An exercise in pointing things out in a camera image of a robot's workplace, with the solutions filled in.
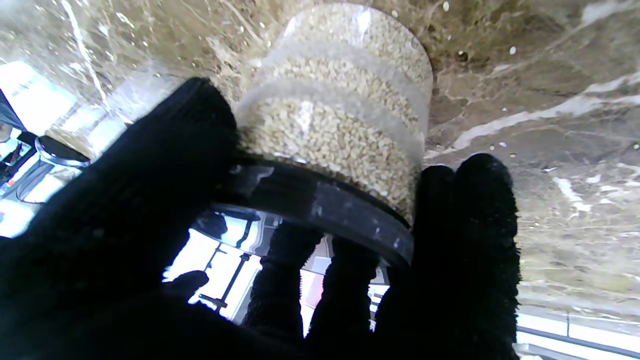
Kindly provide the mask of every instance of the grain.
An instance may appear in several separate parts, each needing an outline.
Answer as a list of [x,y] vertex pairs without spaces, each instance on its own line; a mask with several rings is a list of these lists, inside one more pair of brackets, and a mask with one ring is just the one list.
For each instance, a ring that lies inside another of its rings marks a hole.
[[267,99],[246,115],[245,152],[345,181],[411,217],[419,169],[380,130],[310,99]]
[[236,108],[243,151],[352,184],[409,223],[431,64],[393,17],[330,4],[295,16]]

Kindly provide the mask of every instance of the clear plastic jar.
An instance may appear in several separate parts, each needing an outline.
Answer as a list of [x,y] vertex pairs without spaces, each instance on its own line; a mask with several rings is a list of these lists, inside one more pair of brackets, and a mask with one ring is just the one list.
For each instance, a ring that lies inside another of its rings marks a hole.
[[433,73],[414,35],[378,10],[328,4],[291,19],[236,106],[241,146],[355,185],[408,220]]

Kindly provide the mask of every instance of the brown marble surface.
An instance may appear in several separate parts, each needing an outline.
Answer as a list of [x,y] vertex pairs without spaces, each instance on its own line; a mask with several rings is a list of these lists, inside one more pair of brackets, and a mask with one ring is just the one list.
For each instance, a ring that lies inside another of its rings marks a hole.
[[[425,164],[484,151],[510,167],[520,301],[637,328],[640,1],[357,2],[397,16],[431,58]],[[286,21],[317,3],[8,0],[0,60],[80,99],[49,133],[96,157],[187,76],[238,101]]]

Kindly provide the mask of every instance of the metal rod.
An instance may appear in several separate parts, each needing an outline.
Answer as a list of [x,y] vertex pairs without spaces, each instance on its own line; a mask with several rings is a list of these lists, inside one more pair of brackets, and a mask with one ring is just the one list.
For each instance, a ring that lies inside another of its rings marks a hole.
[[627,349],[624,349],[624,348],[612,347],[612,346],[609,346],[609,345],[598,344],[598,343],[592,343],[591,341],[580,340],[580,339],[576,339],[576,338],[570,338],[568,336],[553,334],[551,332],[546,332],[546,331],[529,329],[528,327],[518,326],[518,331],[525,332],[525,333],[531,334],[531,335],[541,336],[541,337],[547,338],[547,339],[563,341],[565,343],[579,345],[579,346],[582,346],[582,347],[588,347],[588,348],[592,348],[592,349],[595,349],[595,350],[606,351],[606,352],[610,352],[610,353],[618,354],[618,355],[623,355],[623,356],[629,356],[629,357],[633,357],[634,359],[640,359],[640,352],[634,352],[634,351],[627,350]]

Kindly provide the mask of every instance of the black glove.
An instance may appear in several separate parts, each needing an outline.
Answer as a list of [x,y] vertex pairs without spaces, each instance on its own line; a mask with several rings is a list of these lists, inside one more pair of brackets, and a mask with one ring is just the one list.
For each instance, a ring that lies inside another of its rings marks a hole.
[[228,325],[207,308],[193,315],[180,295],[205,279],[161,280],[236,145],[227,102],[208,79],[190,79],[53,195],[23,235],[0,241],[0,357],[209,351],[198,339]]
[[[412,272],[392,272],[376,315],[380,341],[420,343],[434,357],[517,359],[511,344],[520,253],[511,187],[507,168],[488,154],[472,156],[456,172],[422,172]],[[427,330],[432,323],[438,331]],[[422,348],[402,351],[411,357]]]

